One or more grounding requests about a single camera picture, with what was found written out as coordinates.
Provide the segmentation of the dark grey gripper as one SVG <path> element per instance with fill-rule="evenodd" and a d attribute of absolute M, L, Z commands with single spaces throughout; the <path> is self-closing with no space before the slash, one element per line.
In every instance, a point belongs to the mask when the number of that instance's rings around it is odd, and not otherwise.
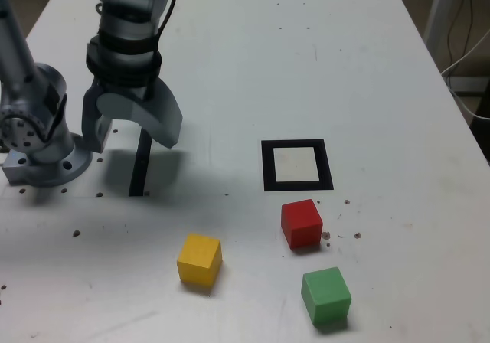
<path fill-rule="evenodd" d="M 137 123 L 156 142 L 171 149 L 178 143 L 182 118 L 175 96 L 161 79 L 149 89 L 93 84 L 83 97 L 83 140 L 91 152 L 102 153 L 111 119 L 120 119 Z"/>

